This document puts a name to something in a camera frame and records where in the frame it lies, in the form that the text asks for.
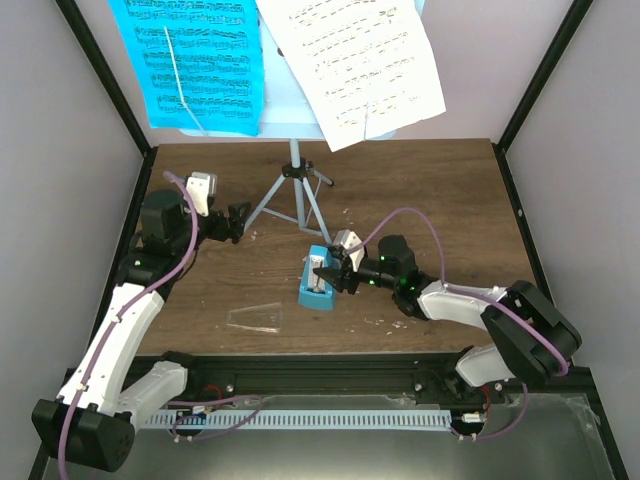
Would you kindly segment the blue metronome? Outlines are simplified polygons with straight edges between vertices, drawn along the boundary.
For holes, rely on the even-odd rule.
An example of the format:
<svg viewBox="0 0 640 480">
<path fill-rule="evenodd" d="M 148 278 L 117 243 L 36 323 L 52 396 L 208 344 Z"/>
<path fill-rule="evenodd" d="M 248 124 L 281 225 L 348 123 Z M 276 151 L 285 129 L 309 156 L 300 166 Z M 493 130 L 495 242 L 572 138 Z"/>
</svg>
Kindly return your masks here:
<svg viewBox="0 0 640 480">
<path fill-rule="evenodd" d="M 298 289 L 298 304 L 318 311 L 332 311 L 335 308 L 336 292 L 314 270 L 332 265 L 329 250 L 320 245 L 312 245 L 306 256 L 303 274 Z"/>
</svg>

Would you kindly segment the clear metronome cover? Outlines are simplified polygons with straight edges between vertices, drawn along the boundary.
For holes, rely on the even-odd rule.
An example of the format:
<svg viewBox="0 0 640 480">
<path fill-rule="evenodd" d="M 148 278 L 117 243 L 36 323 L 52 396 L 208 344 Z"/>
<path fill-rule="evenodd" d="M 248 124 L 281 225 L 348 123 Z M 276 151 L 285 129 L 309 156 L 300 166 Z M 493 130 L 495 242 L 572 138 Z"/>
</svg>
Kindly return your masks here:
<svg viewBox="0 0 640 480">
<path fill-rule="evenodd" d="M 247 331 L 279 333 L 282 318 L 282 304 L 275 302 L 230 310 L 226 315 L 226 324 Z"/>
</svg>

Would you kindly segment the white sheet music page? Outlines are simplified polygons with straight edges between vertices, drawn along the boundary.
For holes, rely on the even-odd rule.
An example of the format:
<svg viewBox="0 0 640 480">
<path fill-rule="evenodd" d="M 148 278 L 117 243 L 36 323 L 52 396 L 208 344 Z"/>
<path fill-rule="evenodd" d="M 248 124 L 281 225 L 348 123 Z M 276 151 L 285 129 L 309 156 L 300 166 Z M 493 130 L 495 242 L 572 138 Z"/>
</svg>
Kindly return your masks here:
<svg viewBox="0 0 640 480">
<path fill-rule="evenodd" d="M 260 1 L 331 151 L 445 113 L 412 1 Z"/>
</svg>

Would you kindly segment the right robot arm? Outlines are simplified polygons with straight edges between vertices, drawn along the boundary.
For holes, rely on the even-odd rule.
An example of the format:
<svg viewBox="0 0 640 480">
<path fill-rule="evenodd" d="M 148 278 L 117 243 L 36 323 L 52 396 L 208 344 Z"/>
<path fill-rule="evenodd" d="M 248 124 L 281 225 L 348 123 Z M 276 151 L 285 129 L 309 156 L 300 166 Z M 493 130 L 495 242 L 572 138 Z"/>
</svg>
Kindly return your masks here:
<svg viewBox="0 0 640 480">
<path fill-rule="evenodd" d="M 419 269 L 401 235 L 382 237 L 377 256 L 371 257 L 353 231 L 343 230 L 324 257 L 310 256 L 307 267 L 314 293 L 332 288 L 354 294 L 369 284 L 390 290 L 392 301 L 408 317 L 486 331 L 490 344 L 464 350 L 444 378 L 445 393 L 458 403 L 494 381 L 543 386 L 567 374 L 582 344 L 578 330 L 532 283 L 519 280 L 491 288 L 446 283 Z"/>
</svg>

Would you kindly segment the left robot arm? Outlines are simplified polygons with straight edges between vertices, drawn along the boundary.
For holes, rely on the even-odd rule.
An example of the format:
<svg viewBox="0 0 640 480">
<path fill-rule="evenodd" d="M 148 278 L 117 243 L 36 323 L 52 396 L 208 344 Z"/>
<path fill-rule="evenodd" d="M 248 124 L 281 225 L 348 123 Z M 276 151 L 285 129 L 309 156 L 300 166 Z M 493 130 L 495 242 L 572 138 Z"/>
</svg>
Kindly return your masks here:
<svg viewBox="0 0 640 480">
<path fill-rule="evenodd" d="M 156 190 L 140 209 L 140 230 L 119 265 L 109 307 L 80 365 L 53 400 L 41 399 L 31 415 L 47 454 L 114 472 L 127 459 L 137 431 L 174 397 L 196 402 L 203 377 L 177 354 L 156 362 L 134 384 L 124 384 L 138 347 L 205 240 L 238 243 L 251 205 L 213 207 L 214 194 Z"/>
</svg>

